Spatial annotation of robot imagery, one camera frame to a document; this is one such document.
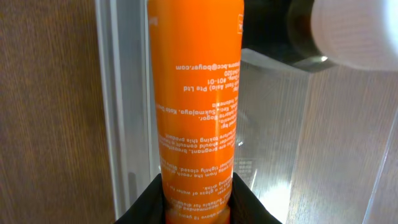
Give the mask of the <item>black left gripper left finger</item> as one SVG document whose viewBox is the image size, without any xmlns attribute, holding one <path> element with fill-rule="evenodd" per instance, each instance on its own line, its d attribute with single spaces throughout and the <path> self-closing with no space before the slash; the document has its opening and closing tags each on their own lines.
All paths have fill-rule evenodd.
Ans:
<svg viewBox="0 0 398 224">
<path fill-rule="evenodd" d="M 114 224 L 166 224 L 162 177 L 158 174 Z"/>
</svg>

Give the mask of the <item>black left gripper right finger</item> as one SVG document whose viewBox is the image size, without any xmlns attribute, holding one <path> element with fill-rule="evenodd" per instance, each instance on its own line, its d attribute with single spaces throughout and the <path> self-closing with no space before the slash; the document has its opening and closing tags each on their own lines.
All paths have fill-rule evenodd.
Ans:
<svg viewBox="0 0 398 224">
<path fill-rule="evenodd" d="M 230 224 L 281 224 L 235 172 L 229 208 Z"/>
</svg>

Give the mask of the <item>black bottle white cap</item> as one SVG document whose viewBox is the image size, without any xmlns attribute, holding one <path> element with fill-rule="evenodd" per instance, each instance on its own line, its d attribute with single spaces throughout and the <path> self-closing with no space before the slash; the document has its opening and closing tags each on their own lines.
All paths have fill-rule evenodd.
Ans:
<svg viewBox="0 0 398 224">
<path fill-rule="evenodd" d="M 239 26 L 257 67 L 397 71 L 397 0 L 247 0 Z"/>
</svg>

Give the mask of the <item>orange tablet tube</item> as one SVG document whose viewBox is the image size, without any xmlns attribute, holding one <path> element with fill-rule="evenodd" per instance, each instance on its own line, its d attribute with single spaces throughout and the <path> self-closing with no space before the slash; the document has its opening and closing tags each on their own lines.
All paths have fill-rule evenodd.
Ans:
<svg viewBox="0 0 398 224">
<path fill-rule="evenodd" d="M 228 223 L 242 0 L 147 3 L 167 223 Z"/>
</svg>

